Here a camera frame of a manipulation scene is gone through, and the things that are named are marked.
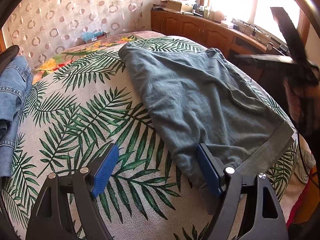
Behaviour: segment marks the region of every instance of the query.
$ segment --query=bed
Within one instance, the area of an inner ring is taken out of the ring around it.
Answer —
[[[22,239],[46,176],[53,171],[63,176],[85,166],[111,142],[120,147],[119,162],[97,206],[114,239],[196,240],[206,230],[211,216],[198,190],[172,161],[118,56],[128,41],[157,51],[206,50],[186,38],[145,31],[65,50],[34,70],[34,85],[20,119],[13,176],[3,191]],[[237,71],[293,127],[271,96]],[[297,161],[297,134],[292,137],[292,146],[267,172],[279,199]],[[76,232],[85,239],[73,195],[68,198]]]

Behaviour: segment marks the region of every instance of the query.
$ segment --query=blue gripper pad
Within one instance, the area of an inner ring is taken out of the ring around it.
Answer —
[[[104,192],[111,173],[118,162],[118,158],[119,147],[114,144],[93,177],[93,188],[91,190],[91,194],[94,198]]]
[[[197,146],[196,156],[209,190],[221,197],[226,190],[222,161],[214,157],[204,143]]]

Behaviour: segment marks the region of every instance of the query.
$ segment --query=silver screw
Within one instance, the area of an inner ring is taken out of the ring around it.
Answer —
[[[83,174],[87,173],[88,171],[89,171],[89,169],[87,167],[82,167],[80,169],[80,172],[83,173]]]
[[[267,177],[267,175],[264,174],[263,172],[260,172],[260,173],[258,174],[258,176],[259,176],[260,179],[265,179],[265,178]]]
[[[235,169],[232,167],[226,167],[226,172],[229,174],[233,174],[233,173],[235,173]]]
[[[54,172],[51,172],[49,175],[48,175],[48,178],[49,179],[54,179],[56,177],[56,174]]]

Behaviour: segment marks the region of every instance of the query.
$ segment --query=red fabric edge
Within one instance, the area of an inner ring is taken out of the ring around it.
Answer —
[[[298,200],[296,201],[296,203],[294,204],[294,206],[292,207],[291,211],[290,211],[290,215],[289,215],[289,218],[287,220],[287,228],[289,227],[289,225],[291,223],[293,223],[293,219],[294,219],[294,216],[298,210],[298,208],[301,206],[303,200],[304,200],[304,197],[306,196],[308,190],[309,190],[309,187],[310,187],[310,179],[308,179],[308,183],[306,184],[306,186],[304,187],[303,191],[301,192]]]

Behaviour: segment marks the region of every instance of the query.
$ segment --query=jeans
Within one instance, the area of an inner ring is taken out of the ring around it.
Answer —
[[[0,76],[0,177],[12,175],[12,156],[20,116],[30,94],[33,75],[25,57],[17,56]]]

